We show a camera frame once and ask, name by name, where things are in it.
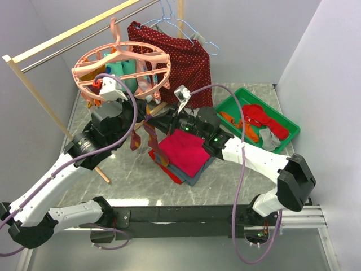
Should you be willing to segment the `purple orange striped sock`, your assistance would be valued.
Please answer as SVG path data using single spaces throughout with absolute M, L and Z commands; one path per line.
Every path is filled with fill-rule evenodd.
M 131 151 L 137 150 L 141 145 L 141 137 L 135 130 L 131 132 L 130 149 Z

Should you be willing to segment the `pink round clip hanger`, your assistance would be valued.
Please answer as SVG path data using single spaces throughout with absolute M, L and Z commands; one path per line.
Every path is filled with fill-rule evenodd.
M 76 85 L 91 104 L 116 100 L 125 88 L 108 77 L 95 79 L 104 72 L 122 80 L 136 98 L 160 102 L 160 89 L 170 89 L 170 55 L 148 43 L 122 42 L 115 21 L 109 24 L 115 42 L 89 51 L 72 68 Z

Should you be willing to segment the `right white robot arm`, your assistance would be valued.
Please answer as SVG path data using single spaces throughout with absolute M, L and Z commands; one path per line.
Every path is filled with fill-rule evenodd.
M 243 142 L 220 127 L 213 107 L 203 107 L 192 116 L 171 106 L 158 116 L 147 116 L 145 123 L 165 134 L 183 131 L 202 138 L 202 147 L 210 156 L 241 164 L 275 183 L 276 188 L 255 196 L 240 212 L 241 221 L 248 225 L 260 225 L 281 209 L 302 211 L 316 185 L 303 156 L 275 154 Z

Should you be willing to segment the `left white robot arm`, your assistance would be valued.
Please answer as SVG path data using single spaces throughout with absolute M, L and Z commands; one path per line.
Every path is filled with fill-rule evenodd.
M 12 203 L 1 203 L 2 224 L 9 226 L 13 241 L 33 249 L 64 229 L 113 224 L 113 208 L 102 196 L 75 206 L 53 205 L 76 181 L 123 145 L 134 125 L 146 118 L 146 106 L 146 101 L 140 99 L 102 103 L 83 131 L 73 137 L 51 169 L 27 193 Z

